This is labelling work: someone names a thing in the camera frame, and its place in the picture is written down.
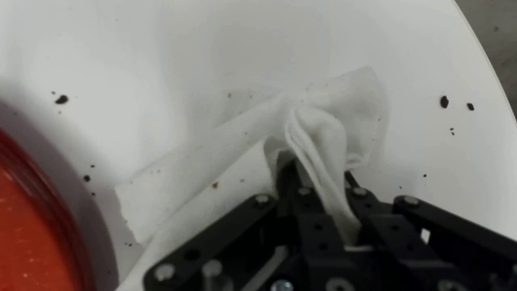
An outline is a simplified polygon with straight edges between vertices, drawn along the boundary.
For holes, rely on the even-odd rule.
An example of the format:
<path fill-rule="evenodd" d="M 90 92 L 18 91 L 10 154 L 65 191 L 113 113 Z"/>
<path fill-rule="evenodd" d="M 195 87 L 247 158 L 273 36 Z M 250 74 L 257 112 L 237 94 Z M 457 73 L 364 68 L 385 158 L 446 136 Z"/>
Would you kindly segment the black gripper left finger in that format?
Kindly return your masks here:
<path fill-rule="evenodd" d="M 302 167 L 280 171 L 278 192 L 241 202 L 163 255 L 144 291 L 328 291 L 346 268 L 343 241 Z"/>

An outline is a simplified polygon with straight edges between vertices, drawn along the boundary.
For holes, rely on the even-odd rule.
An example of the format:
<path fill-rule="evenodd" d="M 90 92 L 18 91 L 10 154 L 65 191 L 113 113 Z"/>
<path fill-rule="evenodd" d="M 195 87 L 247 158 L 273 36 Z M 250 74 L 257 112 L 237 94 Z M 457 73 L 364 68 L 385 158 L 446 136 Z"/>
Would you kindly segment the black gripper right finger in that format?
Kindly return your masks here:
<path fill-rule="evenodd" d="M 359 246 L 380 259 L 385 291 L 517 291 L 517 243 L 414 196 L 381 202 L 351 173 Z"/>

